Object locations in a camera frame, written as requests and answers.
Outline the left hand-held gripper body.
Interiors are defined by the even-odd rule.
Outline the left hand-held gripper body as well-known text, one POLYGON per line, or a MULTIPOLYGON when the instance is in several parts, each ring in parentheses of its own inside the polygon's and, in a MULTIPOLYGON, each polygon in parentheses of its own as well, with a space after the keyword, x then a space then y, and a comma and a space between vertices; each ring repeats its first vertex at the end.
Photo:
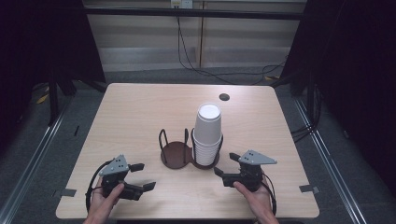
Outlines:
POLYGON ((128 163, 123 155, 119 155, 107 165, 99 176, 102 177, 103 196, 107 197, 111 191, 119 184, 124 185, 120 194, 121 199, 138 201, 143 194, 143 188, 130 185, 124 182, 125 176, 130 172, 128 163))

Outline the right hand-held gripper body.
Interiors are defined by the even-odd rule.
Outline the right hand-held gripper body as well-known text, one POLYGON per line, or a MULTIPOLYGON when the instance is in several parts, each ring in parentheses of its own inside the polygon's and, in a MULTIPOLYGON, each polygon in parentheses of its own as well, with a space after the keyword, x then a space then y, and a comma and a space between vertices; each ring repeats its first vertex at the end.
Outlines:
POLYGON ((248 190, 254 192, 259 189, 263 181, 262 166, 264 164, 277 164, 277 161, 260 152, 249 149, 237 163, 240 166, 239 173, 224 174, 222 178, 223 186, 232 188, 234 182, 239 182, 248 190))

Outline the stack of white paper cups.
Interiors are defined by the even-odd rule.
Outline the stack of white paper cups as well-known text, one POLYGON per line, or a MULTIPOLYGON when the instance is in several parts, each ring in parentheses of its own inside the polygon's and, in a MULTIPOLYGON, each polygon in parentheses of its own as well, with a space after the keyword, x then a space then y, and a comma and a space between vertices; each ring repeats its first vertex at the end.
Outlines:
POLYGON ((221 111, 217 105, 199 106, 192 140, 195 161, 202 166, 211 165, 217 157, 222 140, 221 111))

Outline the dark wire double cup holder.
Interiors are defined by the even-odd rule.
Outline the dark wire double cup holder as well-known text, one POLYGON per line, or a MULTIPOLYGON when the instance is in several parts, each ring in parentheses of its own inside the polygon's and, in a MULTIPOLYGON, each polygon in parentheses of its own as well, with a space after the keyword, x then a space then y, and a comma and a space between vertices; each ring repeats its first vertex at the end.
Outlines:
POLYGON ((214 160, 208 165, 203 165, 198 162, 198 143, 194 138, 194 130, 189 133, 188 129, 185 129, 182 142, 169 142, 165 129, 161 129, 159 133, 161 160, 167 168, 174 170, 181 169, 189 163, 202 170, 214 168, 219 162, 222 143, 223 137, 220 138, 219 145, 216 147, 214 160))

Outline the person's left hand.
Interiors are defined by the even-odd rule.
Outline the person's left hand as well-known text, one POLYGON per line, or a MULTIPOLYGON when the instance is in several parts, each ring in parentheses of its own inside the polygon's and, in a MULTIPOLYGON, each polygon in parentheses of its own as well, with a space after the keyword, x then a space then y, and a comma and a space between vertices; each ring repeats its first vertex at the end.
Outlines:
POLYGON ((118 203, 124 185, 119 183, 107 196, 103 196, 102 178, 99 178, 92 191, 91 206, 83 224, 105 224, 113 207, 118 203))

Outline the person's right hand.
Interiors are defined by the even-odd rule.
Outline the person's right hand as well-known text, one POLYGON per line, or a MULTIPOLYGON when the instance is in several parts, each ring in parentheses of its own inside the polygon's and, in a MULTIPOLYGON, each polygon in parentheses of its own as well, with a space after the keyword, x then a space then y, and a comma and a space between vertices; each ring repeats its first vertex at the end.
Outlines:
POLYGON ((270 194, 265 187, 260 187, 258 190, 251 192, 239 182, 234 182, 233 186, 245 197, 259 224, 279 224, 272 212, 270 194))

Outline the grey tape strip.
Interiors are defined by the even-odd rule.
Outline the grey tape strip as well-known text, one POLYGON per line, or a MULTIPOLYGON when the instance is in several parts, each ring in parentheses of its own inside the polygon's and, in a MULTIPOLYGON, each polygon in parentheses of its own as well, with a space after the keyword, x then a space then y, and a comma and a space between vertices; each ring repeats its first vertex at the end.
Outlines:
POLYGON ((301 193, 312 192, 313 194, 319 193, 319 188, 310 184, 299 187, 301 193))
POLYGON ((59 190, 55 190, 52 196, 57 198, 74 197, 76 192, 77 191, 75 189, 59 189, 59 190))

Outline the black metal stand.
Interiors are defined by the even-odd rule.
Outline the black metal stand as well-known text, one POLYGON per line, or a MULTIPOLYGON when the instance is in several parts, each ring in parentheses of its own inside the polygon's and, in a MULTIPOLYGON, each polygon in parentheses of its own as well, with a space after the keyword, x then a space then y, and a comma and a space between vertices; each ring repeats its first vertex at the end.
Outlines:
POLYGON ((59 116, 58 87, 56 75, 53 70, 51 70, 49 73, 49 107, 49 126, 52 126, 59 116))

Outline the black curtain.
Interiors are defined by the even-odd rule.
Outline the black curtain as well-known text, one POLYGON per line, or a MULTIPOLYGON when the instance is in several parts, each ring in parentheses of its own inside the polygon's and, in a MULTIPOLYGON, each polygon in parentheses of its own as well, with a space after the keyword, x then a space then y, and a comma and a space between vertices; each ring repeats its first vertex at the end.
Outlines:
POLYGON ((396 0, 306 0, 281 76, 317 85, 396 194, 396 0))
POLYGON ((0 0, 0 154, 14 138, 33 86, 105 82, 82 0, 0 0))

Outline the black horizontal bar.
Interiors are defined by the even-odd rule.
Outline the black horizontal bar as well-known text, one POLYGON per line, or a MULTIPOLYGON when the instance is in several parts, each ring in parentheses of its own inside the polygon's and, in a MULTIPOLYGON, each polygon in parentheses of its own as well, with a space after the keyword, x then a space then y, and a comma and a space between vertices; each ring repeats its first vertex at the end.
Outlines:
POLYGON ((230 18, 230 19, 257 19, 257 20, 285 20, 285 21, 300 21, 304 18, 303 13, 234 11, 234 10, 211 10, 211 9, 84 7, 83 10, 87 14, 95 14, 95 15, 230 18))

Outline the metal floor rail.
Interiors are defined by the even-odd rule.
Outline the metal floor rail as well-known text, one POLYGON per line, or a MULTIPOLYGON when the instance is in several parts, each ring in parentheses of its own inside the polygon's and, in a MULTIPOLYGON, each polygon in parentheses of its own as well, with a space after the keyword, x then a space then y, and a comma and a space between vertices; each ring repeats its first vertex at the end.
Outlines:
POLYGON ((319 131, 313 128, 313 123, 308 118, 307 109, 304 102, 300 99, 294 101, 296 107, 300 113, 300 116, 304 122, 304 126, 309 130, 310 138, 312 139, 319 156, 322 159, 324 166, 326 167, 329 176, 338 192, 338 195, 343 202, 343 205, 349 214, 353 224, 369 224, 356 200, 350 191, 345 179, 341 175, 337 165, 335 164, 332 154, 327 148, 325 142, 322 139, 319 131))
POLYGON ((29 161, 24 161, 22 165, 13 165, 12 168, 22 168, 23 172, 15 179, 16 185, 5 200, 4 206, 0 209, 0 224, 10 224, 17 213, 23 198, 25 197, 38 167, 44 160, 53 138, 56 136, 64 119, 64 113, 72 102, 67 98, 60 109, 58 115, 46 126, 45 132, 38 138, 38 143, 33 145, 34 153, 29 157, 29 161))

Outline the white wall socket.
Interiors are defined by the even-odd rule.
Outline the white wall socket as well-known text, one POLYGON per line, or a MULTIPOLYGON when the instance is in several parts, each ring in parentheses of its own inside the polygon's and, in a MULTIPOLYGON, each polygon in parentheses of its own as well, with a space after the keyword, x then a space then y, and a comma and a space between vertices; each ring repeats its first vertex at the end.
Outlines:
POLYGON ((192 0, 170 0, 171 8, 193 9, 192 0))

